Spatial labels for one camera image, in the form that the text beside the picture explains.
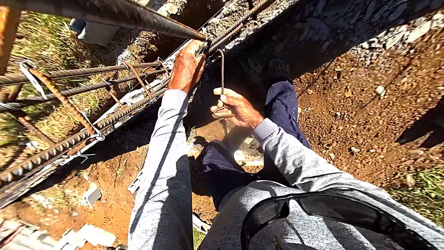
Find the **construction site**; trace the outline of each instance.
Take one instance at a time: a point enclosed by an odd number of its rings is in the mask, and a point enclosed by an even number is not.
[[[212,116],[213,89],[263,115],[276,58],[310,148],[444,226],[444,0],[0,5],[0,249],[127,249],[162,97],[192,39],[206,54],[183,119],[195,249],[219,214],[196,141],[236,127]],[[264,148],[246,136],[234,159],[257,173]]]

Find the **hand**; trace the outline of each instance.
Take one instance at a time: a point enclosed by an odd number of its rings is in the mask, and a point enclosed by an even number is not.
[[[222,88],[214,89],[213,93],[215,95],[221,95]],[[229,106],[230,109],[221,110],[220,112],[217,112],[217,114],[234,114],[234,117],[228,118],[227,120],[237,126],[251,127],[254,129],[264,120],[264,117],[253,108],[245,97],[231,89],[224,89],[224,95],[221,95],[221,99],[218,100],[218,105],[212,106],[210,111],[214,112],[224,104]]]
[[[177,54],[168,89],[188,93],[199,81],[206,59],[204,54],[195,56],[200,44],[201,41],[194,40]]]

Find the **person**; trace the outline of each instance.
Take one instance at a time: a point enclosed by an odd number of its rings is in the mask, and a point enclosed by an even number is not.
[[[130,250],[193,249],[182,119],[187,94],[205,64],[205,55],[194,55],[199,46],[192,41],[176,57],[131,215]],[[297,123],[288,68],[274,60],[268,71],[274,82],[266,97],[267,118],[229,89],[210,111],[227,105],[220,112],[234,114],[228,120],[237,126],[253,129],[269,159],[264,169],[275,171],[245,173],[222,142],[204,146],[201,168],[220,213],[199,249],[444,249],[442,228],[310,150]]]

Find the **shirt cuff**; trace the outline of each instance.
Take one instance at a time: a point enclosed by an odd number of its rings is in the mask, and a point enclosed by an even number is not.
[[[162,97],[163,108],[180,109],[184,103],[188,106],[187,93],[180,89],[169,89],[165,91]]]
[[[254,129],[253,135],[259,142],[263,142],[265,138],[267,138],[277,129],[278,125],[266,118]]]

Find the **dark blue pants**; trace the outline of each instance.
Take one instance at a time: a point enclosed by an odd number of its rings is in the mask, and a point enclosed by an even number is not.
[[[297,123],[297,96],[293,84],[281,81],[270,87],[265,113],[267,118],[310,148]],[[206,186],[213,196],[216,210],[227,193],[252,181],[270,180],[289,185],[267,154],[264,155],[264,168],[256,174],[243,171],[230,151],[217,142],[210,142],[202,150],[201,156]]]

